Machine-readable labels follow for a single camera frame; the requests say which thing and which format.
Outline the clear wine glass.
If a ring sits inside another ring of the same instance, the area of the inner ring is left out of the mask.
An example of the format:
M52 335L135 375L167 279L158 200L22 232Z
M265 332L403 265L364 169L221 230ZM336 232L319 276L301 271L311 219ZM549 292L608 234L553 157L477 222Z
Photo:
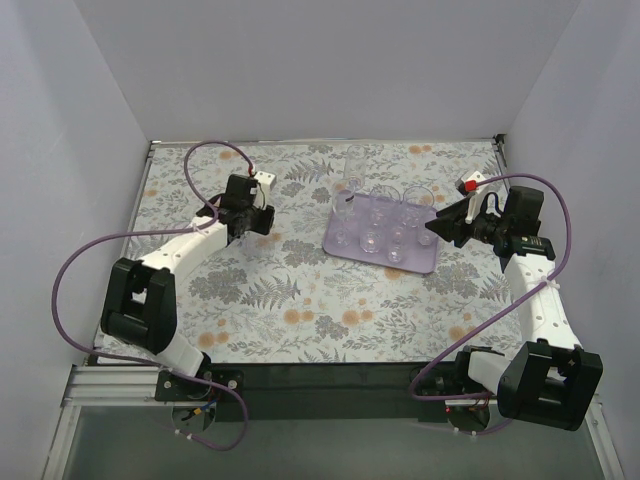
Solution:
M392 216L400 193L392 186L376 184L369 193L369 219L375 225L384 225Z

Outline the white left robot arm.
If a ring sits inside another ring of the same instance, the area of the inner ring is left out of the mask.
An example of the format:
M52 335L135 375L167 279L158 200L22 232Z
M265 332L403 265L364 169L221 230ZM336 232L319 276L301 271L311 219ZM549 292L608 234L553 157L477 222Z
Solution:
M101 331L136 346L163 366L196 376L208 357L178 332L176 288L196 267L247 232L270 233L272 173L232 174L225 192L193 217L184 233L137 260L112 268Z

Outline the small clear tumbler front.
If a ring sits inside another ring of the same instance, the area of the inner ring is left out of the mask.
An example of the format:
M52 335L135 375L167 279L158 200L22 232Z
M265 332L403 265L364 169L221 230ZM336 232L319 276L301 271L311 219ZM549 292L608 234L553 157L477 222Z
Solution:
M389 230L389 241L394 245L403 245L407 238L407 229L404 225L393 225Z

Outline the small clear shot glass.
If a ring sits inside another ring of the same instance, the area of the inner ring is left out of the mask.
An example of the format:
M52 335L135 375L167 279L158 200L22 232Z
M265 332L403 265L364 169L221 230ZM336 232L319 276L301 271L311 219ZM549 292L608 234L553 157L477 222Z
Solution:
M391 244L387 248L387 259L391 264L400 264L406 257L406 248L402 244Z

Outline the clear faceted tumbler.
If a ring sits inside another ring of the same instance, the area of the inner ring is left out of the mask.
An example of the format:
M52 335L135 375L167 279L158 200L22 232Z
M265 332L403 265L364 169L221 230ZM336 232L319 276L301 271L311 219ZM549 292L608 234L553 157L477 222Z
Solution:
M415 228L422 216L434 203L433 193L424 186L414 185L403 193L401 223L409 228Z
M367 254L378 253L386 242L386 228L378 221L364 221L359 228L359 245Z

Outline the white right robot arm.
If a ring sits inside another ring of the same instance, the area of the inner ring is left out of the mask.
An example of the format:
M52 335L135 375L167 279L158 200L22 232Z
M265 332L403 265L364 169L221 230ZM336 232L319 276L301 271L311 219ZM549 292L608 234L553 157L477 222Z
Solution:
M489 347L466 346L455 359L454 380L470 393L495 395L506 418L575 431L582 424L603 373L599 355L573 333L552 279L555 252L539 236L543 192L509 189L496 213L486 194L470 193L438 211L426 227L462 247L470 239L492 246L515 301L523 343L513 358Z

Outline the tall clear highball glass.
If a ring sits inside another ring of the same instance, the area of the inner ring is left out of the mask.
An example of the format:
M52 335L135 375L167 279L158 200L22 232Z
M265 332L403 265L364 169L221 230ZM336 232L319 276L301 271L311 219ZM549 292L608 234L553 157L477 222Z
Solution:
M351 195L345 200L346 206L350 207L345 217L346 220L350 220L353 217L352 207L354 205L355 194L364 188L367 160L368 148L366 145L355 144L347 149L343 178L346 181L346 189Z

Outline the tall clear champagne flute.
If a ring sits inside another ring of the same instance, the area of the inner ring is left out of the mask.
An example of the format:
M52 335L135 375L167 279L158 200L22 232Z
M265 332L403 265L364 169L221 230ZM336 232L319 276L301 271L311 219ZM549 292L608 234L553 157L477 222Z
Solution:
M346 180L340 180L333 185L332 210L338 224L334 232L334 242L340 247L346 247L351 241L351 234L346 222L354 209L355 191Z

